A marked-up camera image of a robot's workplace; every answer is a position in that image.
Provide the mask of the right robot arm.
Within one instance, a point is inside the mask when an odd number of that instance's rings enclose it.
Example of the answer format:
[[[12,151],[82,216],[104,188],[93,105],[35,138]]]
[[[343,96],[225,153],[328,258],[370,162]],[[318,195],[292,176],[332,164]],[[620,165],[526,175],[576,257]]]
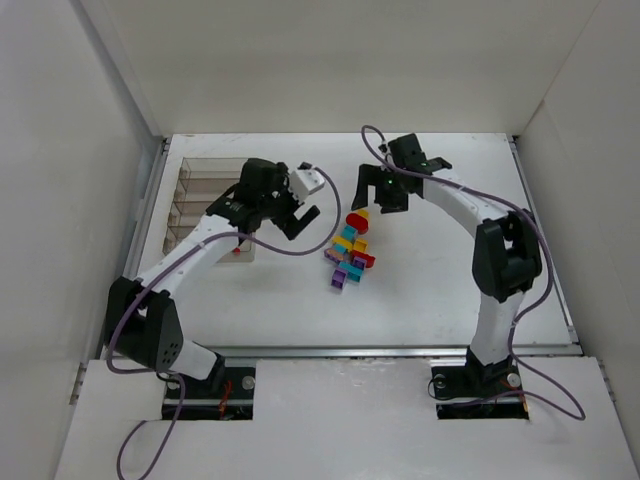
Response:
[[[415,134],[382,142],[378,155],[381,165],[358,168],[352,209],[374,202],[384,214],[405,212],[416,195],[439,207],[474,241],[471,273],[480,291],[476,331],[463,365],[432,369],[434,397],[491,397],[506,391],[508,377],[517,373],[511,352],[515,319],[543,269],[531,216],[465,186],[451,163],[426,156]]]

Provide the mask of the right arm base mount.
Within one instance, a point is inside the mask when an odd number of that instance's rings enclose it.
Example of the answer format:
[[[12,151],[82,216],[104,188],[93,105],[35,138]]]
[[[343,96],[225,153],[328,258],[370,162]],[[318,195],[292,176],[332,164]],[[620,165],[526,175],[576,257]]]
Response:
[[[497,398],[522,386],[516,367],[487,381],[477,380],[466,365],[433,366],[431,375],[428,393],[436,401],[439,420],[529,419],[522,395]]]

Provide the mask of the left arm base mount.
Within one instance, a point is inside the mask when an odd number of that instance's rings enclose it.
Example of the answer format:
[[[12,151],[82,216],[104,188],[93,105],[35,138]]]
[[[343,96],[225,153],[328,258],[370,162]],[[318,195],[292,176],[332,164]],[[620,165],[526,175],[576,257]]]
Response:
[[[248,421],[253,419],[256,367],[228,366],[216,354],[214,372],[205,380],[182,374],[184,389],[167,373],[157,373],[165,384],[161,418],[172,420],[178,414],[185,421]]]

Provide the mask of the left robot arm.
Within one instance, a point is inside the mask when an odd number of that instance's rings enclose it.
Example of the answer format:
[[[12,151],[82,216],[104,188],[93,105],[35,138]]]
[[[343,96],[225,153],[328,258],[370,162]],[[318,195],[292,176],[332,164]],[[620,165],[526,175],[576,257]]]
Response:
[[[105,345],[107,366],[119,354],[137,363],[137,372],[166,374],[174,382],[194,382],[209,394],[224,379],[222,355],[185,337],[179,304],[197,281],[243,242],[252,241],[265,221],[295,239],[320,213],[302,216],[304,202],[326,184],[307,163],[291,170],[284,163],[250,158],[236,183],[214,200],[196,226],[168,255],[134,279],[119,277],[109,289]]]

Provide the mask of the small yellow lego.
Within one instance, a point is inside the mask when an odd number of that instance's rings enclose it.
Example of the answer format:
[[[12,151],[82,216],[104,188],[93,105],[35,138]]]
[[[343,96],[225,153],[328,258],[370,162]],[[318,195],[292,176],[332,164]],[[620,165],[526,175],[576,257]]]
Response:
[[[362,253],[365,254],[368,251],[368,242],[364,239],[358,238],[353,243],[354,253]]]

